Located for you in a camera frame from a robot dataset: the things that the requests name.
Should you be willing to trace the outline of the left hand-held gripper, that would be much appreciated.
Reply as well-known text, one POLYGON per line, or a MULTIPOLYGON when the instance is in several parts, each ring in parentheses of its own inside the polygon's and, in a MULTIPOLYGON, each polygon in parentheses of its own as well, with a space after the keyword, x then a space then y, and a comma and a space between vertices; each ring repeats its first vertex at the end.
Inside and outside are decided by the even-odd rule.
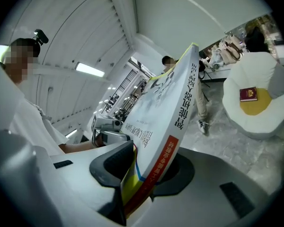
POLYGON ((129 141, 130 137, 121 133, 122 122, 107 114, 96 113, 91 124, 91 141, 97 147, 129 141))

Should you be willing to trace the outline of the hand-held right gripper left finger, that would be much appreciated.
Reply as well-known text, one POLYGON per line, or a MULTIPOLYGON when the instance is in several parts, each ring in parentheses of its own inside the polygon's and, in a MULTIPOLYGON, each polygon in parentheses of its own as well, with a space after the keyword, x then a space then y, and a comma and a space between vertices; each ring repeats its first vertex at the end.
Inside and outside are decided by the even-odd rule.
POLYGON ((132 146, 52 160, 42 147, 0 131, 0 190, 34 227, 124 227, 121 181, 108 168, 111 158, 132 146))

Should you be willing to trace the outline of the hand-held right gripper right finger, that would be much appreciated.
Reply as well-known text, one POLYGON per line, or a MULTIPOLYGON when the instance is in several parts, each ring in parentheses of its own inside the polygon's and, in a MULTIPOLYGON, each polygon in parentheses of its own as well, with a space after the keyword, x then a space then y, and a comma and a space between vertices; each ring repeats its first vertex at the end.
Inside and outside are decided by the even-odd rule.
POLYGON ((219 157, 180 148, 164 182, 131 216, 132 227, 247 227, 269 202, 219 157))

